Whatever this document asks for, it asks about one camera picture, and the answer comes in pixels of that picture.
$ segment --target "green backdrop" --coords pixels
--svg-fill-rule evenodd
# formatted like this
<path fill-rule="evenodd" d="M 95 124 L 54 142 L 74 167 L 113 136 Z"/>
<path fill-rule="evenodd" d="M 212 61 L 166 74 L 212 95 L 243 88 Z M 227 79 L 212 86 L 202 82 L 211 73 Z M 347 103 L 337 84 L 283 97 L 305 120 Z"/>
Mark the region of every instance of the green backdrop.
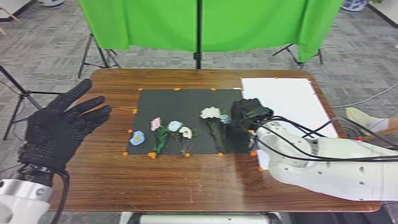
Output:
<path fill-rule="evenodd" d="M 195 51 L 195 0 L 79 0 L 100 48 Z M 340 0 L 202 0 L 202 52 L 298 44 L 314 56 Z"/>

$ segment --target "gray carpet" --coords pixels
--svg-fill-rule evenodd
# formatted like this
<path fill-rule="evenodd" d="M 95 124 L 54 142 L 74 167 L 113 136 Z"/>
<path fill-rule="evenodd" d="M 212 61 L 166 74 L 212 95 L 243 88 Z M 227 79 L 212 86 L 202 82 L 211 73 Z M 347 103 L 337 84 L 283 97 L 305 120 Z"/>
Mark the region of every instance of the gray carpet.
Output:
<path fill-rule="evenodd" d="M 77 65 L 86 41 L 86 24 L 77 1 L 65 1 L 58 9 L 35 4 L 22 12 L 20 22 L 0 23 L 8 35 L 0 35 L 0 64 L 29 90 L 65 91 L 76 80 Z M 323 44 L 324 65 L 314 58 L 305 65 L 321 85 L 331 105 L 365 99 L 398 82 L 398 30 L 365 9 L 360 13 L 339 12 Z M 237 53 L 205 53 L 207 69 L 296 69 L 287 53 L 269 57 L 276 49 Z M 90 51 L 88 60 L 99 61 Z M 131 47 L 116 51 L 124 68 L 193 68 L 191 53 Z M 93 68 L 84 69 L 88 77 Z M 394 89 L 356 106 L 372 116 L 385 117 L 398 110 Z M 36 97 L 42 105 L 51 97 Z M 0 134 L 12 113 L 15 96 L 0 85 Z M 19 117 L 31 113 L 24 105 Z M 0 170 L 15 164 L 24 125 L 17 124 L 6 141 L 0 142 Z M 113 213 L 67 213 L 60 223 L 115 223 Z"/>

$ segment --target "light stand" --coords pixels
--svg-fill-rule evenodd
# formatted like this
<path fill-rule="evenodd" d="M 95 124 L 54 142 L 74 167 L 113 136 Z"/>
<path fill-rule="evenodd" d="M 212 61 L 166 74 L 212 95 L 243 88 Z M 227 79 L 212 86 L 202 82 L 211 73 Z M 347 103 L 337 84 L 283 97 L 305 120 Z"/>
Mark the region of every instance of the light stand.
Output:
<path fill-rule="evenodd" d="M 92 33 L 90 33 L 88 41 L 86 41 L 86 45 L 84 45 L 84 50 L 83 50 L 81 65 L 79 65 L 79 69 L 77 69 L 77 78 L 81 77 L 83 67 L 84 67 L 86 65 L 95 66 L 95 67 L 99 67 L 99 68 L 111 68 L 113 66 L 120 68 L 120 65 L 118 65 L 118 63 L 116 63 L 116 61 L 115 61 L 115 58 L 113 58 L 113 55 L 116 55 L 116 53 L 115 53 L 115 51 L 113 51 L 111 49 L 104 49 L 106 56 L 108 56 L 109 60 L 113 61 L 113 65 L 109 66 L 109 64 L 108 64 L 108 60 L 106 60 L 106 58 L 104 58 L 102 49 L 99 48 L 95 39 L 93 39 L 93 42 L 95 42 L 95 48 L 97 48 L 99 57 L 100 57 L 100 60 L 102 60 L 102 65 L 95 65 L 95 64 L 92 64 L 92 63 L 86 62 L 86 55 L 88 55 L 88 49 L 90 49 L 92 39 L 93 39 L 93 35 L 92 35 Z"/>
<path fill-rule="evenodd" d="M 202 69 L 202 0 L 195 1 L 195 69 Z"/>
<path fill-rule="evenodd" d="M 291 55 L 291 58 L 292 58 L 292 61 L 294 61 L 294 63 L 296 63 L 296 65 L 299 66 L 299 70 L 301 70 L 301 68 L 303 68 L 303 64 L 305 64 L 305 62 L 298 62 L 298 59 L 296 59 L 296 57 L 294 57 L 294 55 L 292 55 L 292 52 L 291 52 L 291 50 L 289 50 L 289 47 L 292 46 L 294 44 L 289 44 L 273 54 L 271 54 L 271 56 L 275 56 L 282 51 L 287 51 L 287 53 L 289 53 L 289 55 Z M 314 55 L 314 57 L 319 57 L 319 64 L 323 65 L 324 63 L 323 63 L 323 55 L 321 55 L 321 50 L 317 49 L 317 53 L 315 53 L 315 55 Z"/>
<path fill-rule="evenodd" d="M 54 92 L 42 92 L 42 91 L 28 91 L 28 90 L 24 90 L 22 87 L 20 87 L 20 84 L 17 83 L 17 81 L 15 81 L 12 75 L 8 74 L 8 72 L 6 72 L 6 70 L 5 70 L 5 68 L 3 68 L 1 65 L 0 65 L 0 72 L 3 73 L 3 76 L 5 76 L 5 78 L 8 79 L 8 81 L 10 81 L 12 85 L 13 85 L 13 87 L 15 87 L 15 89 L 17 89 L 17 91 L 19 91 L 19 93 L 17 93 L 15 108 L 13 108 L 13 112 L 12 112 L 12 116 L 10 116 L 10 120 L 8 120 L 8 126 L 6 126 L 6 130 L 5 130 L 5 134 L 3 134 L 3 140 L 6 140 L 12 125 L 13 125 L 17 122 L 20 122 L 20 121 L 26 120 L 26 118 L 15 120 L 15 115 L 17 115 L 17 111 L 19 111 L 19 107 L 20 107 L 20 102 L 22 102 L 22 100 L 26 99 L 26 100 L 29 101 L 29 103 L 31 103 L 35 109 L 38 110 L 42 107 L 40 107 L 40 105 L 38 105 L 38 103 L 36 103 L 36 101 L 35 101 L 35 99 L 33 99 L 33 97 L 31 97 L 31 94 L 58 95 L 60 93 L 54 93 Z"/>

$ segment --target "black glove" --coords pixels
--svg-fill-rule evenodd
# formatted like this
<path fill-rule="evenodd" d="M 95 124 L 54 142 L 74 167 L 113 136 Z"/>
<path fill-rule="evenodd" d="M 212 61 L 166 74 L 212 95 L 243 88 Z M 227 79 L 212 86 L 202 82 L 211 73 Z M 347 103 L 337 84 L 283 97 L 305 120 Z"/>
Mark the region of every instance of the black glove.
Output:
<path fill-rule="evenodd" d="M 90 87 L 92 82 L 84 79 L 68 92 L 58 95 L 47 107 L 28 117 L 20 163 L 31 163 L 52 169 L 65 168 L 83 138 L 109 117 L 109 106 L 86 112 L 104 102 L 102 96 L 79 103 L 65 111 Z"/>

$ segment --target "orange marker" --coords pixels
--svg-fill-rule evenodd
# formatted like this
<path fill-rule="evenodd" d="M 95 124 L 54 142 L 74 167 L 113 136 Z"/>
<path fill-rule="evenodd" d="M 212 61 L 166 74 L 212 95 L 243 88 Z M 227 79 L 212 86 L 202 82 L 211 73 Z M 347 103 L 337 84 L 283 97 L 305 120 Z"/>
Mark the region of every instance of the orange marker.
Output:
<path fill-rule="evenodd" d="M 156 152 L 148 152 L 147 156 L 148 156 L 150 159 L 156 159 Z"/>
<path fill-rule="evenodd" d="M 250 151 L 250 156 L 257 156 L 257 151 L 255 150 Z"/>

